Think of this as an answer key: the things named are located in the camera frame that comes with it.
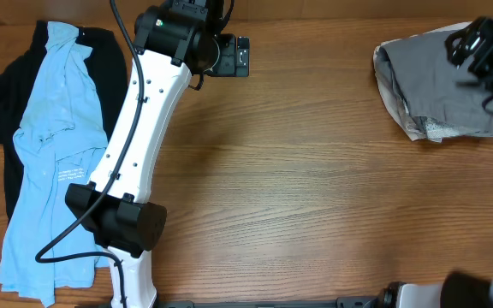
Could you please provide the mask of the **grey shorts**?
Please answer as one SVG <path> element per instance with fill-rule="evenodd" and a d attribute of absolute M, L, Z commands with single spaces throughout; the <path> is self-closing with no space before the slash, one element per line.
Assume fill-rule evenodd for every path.
<path fill-rule="evenodd" d="M 467 67 L 448 62 L 444 41 L 459 27 L 445 27 L 386 44 L 384 59 L 406 100 L 412 118 L 431 118 L 476 130 L 477 138 L 493 137 L 493 115 L 482 108 L 490 94 L 463 88 L 458 81 L 474 80 Z"/>

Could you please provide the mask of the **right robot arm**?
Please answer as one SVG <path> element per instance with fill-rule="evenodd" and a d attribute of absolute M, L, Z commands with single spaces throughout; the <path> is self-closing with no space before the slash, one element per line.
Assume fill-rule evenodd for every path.
<path fill-rule="evenodd" d="M 383 104 L 412 141 L 493 138 L 493 19 L 481 16 L 381 43 Z M 376 307 L 493 307 L 493 279 L 454 270 L 436 285 L 389 284 Z"/>

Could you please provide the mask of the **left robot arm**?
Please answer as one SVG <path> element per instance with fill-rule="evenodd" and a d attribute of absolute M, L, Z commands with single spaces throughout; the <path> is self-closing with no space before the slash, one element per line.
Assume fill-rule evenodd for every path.
<path fill-rule="evenodd" d="M 224 33 L 234 2 L 172 0 L 140 14 L 128 91 L 108 147 L 86 184 L 65 203 L 110 262 L 111 307 L 154 307 L 151 251 L 167 210 L 150 201 L 157 155 L 169 120 L 193 76 L 247 77 L 247 37 Z"/>

